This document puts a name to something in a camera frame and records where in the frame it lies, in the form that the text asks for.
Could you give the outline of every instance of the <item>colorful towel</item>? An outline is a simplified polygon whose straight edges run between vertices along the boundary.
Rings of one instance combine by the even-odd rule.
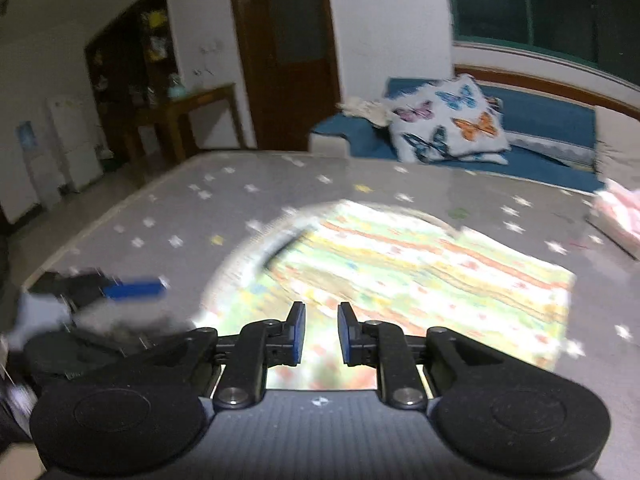
[[[447,326],[543,368],[558,356],[574,275],[463,229],[343,202],[279,254],[217,312],[221,333],[307,307],[303,363],[270,372],[270,388],[375,386],[370,368],[342,364],[337,306],[408,335]]]

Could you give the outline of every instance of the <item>blue butterfly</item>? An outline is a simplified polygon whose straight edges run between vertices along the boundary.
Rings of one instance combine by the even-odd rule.
[[[433,152],[439,153],[443,158],[451,158],[447,146],[447,131],[442,126],[435,129],[430,142],[412,134],[402,134],[402,137],[414,148],[415,156],[420,162],[428,164],[431,161],[429,155]]]
[[[452,110],[460,110],[462,108],[461,103],[464,103],[469,108],[475,108],[477,105],[469,85],[464,85],[460,89],[460,95],[450,94],[449,92],[436,92],[436,95]]]

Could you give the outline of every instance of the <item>sofa armrest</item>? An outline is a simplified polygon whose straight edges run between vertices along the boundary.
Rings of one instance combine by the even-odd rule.
[[[351,156],[370,156],[383,142],[375,126],[361,117],[347,117],[336,114],[316,124],[311,129],[313,134],[337,136],[345,138],[350,146]]]

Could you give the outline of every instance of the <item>sofa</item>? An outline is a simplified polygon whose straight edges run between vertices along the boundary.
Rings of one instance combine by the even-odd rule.
[[[384,92],[393,98],[427,83],[420,78],[390,78]],[[603,187],[595,173],[596,117],[593,107],[519,87],[478,82],[484,95],[501,101],[502,126],[511,151],[508,165],[443,160],[441,166],[487,171],[583,192]],[[348,143],[350,156],[398,160],[387,128],[364,118],[337,114],[316,124],[312,137]]]

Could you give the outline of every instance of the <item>door frame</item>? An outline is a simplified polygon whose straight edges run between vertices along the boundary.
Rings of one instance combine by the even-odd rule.
[[[267,142],[266,132],[262,124],[262,115],[259,112],[259,89],[256,75],[253,72],[250,62],[251,46],[249,34],[247,33],[244,15],[244,6],[242,0],[231,0],[231,7],[234,17],[234,25],[236,28],[236,38],[238,38],[238,50],[240,51],[240,60],[242,63],[242,72],[244,74],[244,84],[246,87],[247,97],[249,99],[249,112],[254,123],[255,141],[260,150]],[[322,0],[322,15],[324,17],[324,28],[327,38],[327,58],[329,61],[329,70],[332,83],[332,93],[334,102],[337,104],[342,101],[342,91],[340,90],[340,73],[338,71],[338,57],[335,46],[334,17],[331,8],[331,0]]]

